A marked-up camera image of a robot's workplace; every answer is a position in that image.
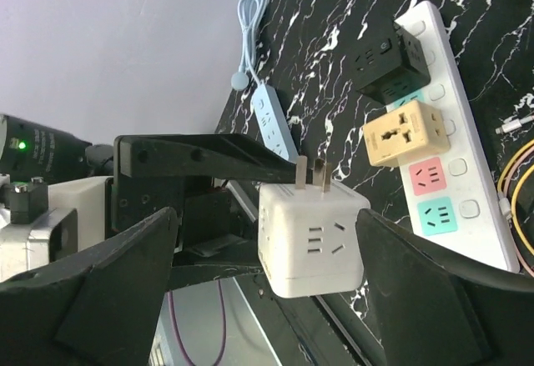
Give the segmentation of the light blue power strip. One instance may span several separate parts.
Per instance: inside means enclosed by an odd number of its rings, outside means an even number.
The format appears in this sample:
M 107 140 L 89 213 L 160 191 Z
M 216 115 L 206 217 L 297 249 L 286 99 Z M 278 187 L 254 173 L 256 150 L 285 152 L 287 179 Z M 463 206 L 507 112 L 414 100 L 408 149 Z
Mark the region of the light blue power strip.
M 284 160 L 294 163 L 298 152 L 275 89 L 261 83 L 252 95 L 251 104 L 264 145 Z

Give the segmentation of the black cube socket adapter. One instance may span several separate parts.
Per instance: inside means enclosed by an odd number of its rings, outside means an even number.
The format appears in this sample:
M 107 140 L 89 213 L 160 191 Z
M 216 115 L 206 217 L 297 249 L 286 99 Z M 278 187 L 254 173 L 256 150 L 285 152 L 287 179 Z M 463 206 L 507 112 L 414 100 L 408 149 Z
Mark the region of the black cube socket adapter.
M 350 61 L 355 90 L 384 105 L 431 82 L 420 40 L 392 19 L 358 40 Z

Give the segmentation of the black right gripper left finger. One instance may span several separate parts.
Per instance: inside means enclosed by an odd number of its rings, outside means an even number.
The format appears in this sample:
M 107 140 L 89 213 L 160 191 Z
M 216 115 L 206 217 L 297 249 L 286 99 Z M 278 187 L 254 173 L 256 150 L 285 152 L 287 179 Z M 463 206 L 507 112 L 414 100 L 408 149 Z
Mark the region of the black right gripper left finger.
M 1 284 L 3 365 L 146 365 L 178 218 L 163 208 L 124 232 Z

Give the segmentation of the white multicolour power strip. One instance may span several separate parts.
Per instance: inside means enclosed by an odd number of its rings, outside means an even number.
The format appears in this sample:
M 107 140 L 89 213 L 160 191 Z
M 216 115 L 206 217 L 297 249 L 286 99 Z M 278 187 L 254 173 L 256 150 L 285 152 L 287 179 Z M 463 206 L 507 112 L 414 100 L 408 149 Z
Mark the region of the white multicolour power strip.
M 397 18 L 421 43 L 429 85 L 403 99 L 441 111 L 451 148 L 400 167 L 411 229 L 445 248 L 512 273 L 520 270 L 509 224 L 438 8 L 423 1 Z

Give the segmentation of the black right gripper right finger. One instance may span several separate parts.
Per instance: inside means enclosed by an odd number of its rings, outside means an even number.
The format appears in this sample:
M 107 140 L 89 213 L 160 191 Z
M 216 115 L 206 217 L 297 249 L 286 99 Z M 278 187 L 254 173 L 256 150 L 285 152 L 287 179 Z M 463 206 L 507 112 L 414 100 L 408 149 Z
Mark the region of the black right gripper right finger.
M 533 280 L 420 238 L 371 209 L 356 233 L 389 365 L 531 365 Z

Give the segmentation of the white cube socket adapter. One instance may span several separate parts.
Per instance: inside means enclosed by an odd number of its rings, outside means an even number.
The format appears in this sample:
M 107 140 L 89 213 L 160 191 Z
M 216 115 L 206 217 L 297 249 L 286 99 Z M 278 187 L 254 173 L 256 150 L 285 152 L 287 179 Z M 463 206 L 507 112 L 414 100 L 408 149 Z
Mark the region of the white cube socket adapter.
M 321 159 L 313 169 L 299 156 L 288 183 L 259 189 L 258 255 L 272 291 L 303 298 L 356 290 L 364 266 L 356 219 L 370 201 L 331 177 Z

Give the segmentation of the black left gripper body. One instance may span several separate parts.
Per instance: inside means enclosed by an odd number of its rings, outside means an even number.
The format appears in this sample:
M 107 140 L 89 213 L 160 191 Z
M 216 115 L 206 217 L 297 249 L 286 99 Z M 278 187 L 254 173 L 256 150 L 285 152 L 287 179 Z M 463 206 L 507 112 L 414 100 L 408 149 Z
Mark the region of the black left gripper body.
M 113 144 L 94 144 L 85 150 L 91 175 L 113 178 L 108 238 L 162 208 L 171 208 L 179 222 L 172 267 L 196 263 L 259 263 L 257 223 L 229 189 L 231 183 L 248 180 L 206 176 L 114 177 Z

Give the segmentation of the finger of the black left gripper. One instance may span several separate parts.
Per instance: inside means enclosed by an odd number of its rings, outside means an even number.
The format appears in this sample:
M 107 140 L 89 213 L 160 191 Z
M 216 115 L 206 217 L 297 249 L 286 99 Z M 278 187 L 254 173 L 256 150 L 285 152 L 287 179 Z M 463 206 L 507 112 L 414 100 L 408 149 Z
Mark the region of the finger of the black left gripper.
M 240 133 L 122 135 L 113 145 L 114 177 L 293 183 L 295 171 L 293 163 Z
M 263 272 L 264 270 L 260 263 L 196 263 L 177 265 L 173 266 L 170 270 L 166 290 L 174 291 L 201 283 L 243 275 L 262 274 Z

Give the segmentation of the beige travel adapter cube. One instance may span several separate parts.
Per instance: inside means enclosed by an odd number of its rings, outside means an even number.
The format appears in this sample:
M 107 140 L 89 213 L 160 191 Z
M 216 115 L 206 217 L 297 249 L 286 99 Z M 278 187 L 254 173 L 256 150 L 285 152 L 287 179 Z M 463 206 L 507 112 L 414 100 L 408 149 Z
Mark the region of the beige travel adapter cube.
M 366 123 L 362 131 L 374 167 L 397 168 L 451 148 L 441 111 L 417 100 Z

